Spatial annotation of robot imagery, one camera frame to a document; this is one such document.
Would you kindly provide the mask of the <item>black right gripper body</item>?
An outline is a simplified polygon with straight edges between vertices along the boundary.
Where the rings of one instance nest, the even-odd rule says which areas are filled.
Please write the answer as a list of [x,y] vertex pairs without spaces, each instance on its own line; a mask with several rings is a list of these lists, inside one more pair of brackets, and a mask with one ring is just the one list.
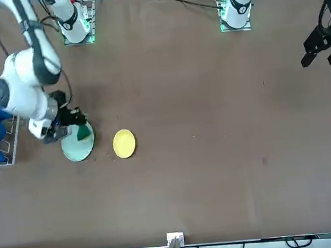
[[56,120],[60,125],[70,125],[72,120],[71,110],[67,107],[68,100],[66,98],[66,93],[59,90],[53,91],[53,98],[56,100],[58,104],[58,112],[56,116]]

